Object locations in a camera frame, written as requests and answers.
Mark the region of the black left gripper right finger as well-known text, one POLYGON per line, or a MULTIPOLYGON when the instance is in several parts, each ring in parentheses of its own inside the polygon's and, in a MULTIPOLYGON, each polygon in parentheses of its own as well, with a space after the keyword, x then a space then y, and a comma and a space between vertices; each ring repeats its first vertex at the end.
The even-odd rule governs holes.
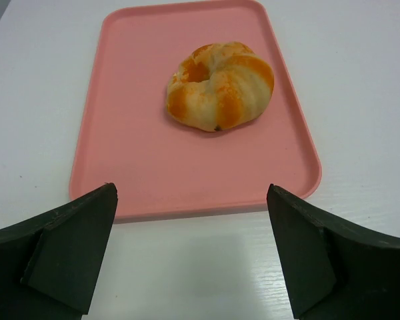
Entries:
POLYGON ((295 319, 400 319, 400 238, 267 192, 269 218, 295 319))

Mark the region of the orange striped bread bun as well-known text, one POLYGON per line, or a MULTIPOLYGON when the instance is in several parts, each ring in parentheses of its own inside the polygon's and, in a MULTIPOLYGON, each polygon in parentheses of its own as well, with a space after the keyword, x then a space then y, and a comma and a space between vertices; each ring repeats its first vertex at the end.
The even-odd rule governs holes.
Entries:
POLYGON ((167 85, 165 108, 189 127, 232 129, 263 114, 274 82, 271 66, 246 44, 211 43, 179 64, 167 85))

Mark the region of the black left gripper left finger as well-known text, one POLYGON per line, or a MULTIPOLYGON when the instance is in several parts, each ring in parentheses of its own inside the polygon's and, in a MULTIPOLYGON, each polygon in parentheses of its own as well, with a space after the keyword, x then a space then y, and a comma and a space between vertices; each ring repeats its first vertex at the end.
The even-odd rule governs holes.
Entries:
POLYGON ((116 186, 106 183, 0 229, 0 319, 88 314, 117 202, 116 186))

